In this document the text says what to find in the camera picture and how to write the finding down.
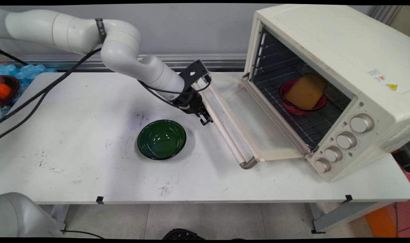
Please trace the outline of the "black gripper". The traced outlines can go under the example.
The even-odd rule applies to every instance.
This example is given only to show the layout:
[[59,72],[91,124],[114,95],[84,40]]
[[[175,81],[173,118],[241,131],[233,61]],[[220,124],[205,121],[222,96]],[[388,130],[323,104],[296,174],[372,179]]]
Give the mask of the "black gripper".
[[189,107],[182,111],[186,114],[198,115],[203,126],[214,122],[203,105],[202,96],[198,92],[180,94],[175,100],[173,100],[173,104],[179,107]]

